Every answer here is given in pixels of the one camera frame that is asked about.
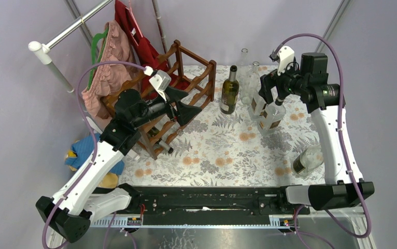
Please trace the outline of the green wine bottle silver neck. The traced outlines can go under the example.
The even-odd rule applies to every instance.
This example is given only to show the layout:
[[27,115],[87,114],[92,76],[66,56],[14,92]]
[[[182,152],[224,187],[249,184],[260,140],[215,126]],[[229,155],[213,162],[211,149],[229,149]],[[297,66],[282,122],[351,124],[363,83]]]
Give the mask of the green wine bottle silver neck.
[[230,73],[228,79],[226,79],[222,86],[220,110],[224,114],[232,114],[235,111],[238,93],[239,93],[239,82],[236,79],[237,66],[232,65],[230,67]]

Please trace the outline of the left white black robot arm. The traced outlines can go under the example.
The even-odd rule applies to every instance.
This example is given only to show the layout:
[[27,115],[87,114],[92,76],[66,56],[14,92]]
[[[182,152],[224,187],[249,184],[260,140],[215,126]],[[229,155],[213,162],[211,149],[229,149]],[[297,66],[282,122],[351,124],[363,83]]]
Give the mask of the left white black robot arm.
[[140,127],[167,115],[181,126],[187,125],[202,108],[181,100],[188,93],[167,87],[165,97],[144,101],[135,89],[119,94],[114,106],[115,116],[99,139],[91,134],[94,149],[71,179],[52,197],[42,196],[36,208],[45,225],[42,243],[48,248],[48,228],[60,234],[67,242],[78,241],[90,225],[116,211],[134,213],[139,208],[139,198],[123,188],[90,199],[104,176],[123,159],[141,138]]

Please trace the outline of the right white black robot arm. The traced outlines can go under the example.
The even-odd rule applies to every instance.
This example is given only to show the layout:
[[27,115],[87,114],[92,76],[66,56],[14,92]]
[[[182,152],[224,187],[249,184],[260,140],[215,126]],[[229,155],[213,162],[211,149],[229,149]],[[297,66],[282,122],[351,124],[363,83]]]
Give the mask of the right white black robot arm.
[[340,85],[328,83],[328,57],[309,52],[297,63],[294,53],[284,50],[270,57],[278,68],[261,76],[259,95],[278,106],[291,94],[300,97],[318,132],[325,167],[324,184],[283,187],[283,195],[276,199],[278,211],[288,214],[297,204],[315,210],[357,206],[374,194],[375,187],[364,180],[353,156]]

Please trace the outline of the clear bottle black cap front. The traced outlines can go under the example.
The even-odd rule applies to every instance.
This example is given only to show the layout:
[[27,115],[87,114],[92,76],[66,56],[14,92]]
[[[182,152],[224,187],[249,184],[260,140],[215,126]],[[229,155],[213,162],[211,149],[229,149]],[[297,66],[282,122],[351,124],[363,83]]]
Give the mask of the clear bottle black cap front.
[[268,136],[274,133],[285,114],[286,109],[282,104],[277,105],[275,102],[268,104],[263,111],[263,115],[257,122],[260,134],[262,136]]

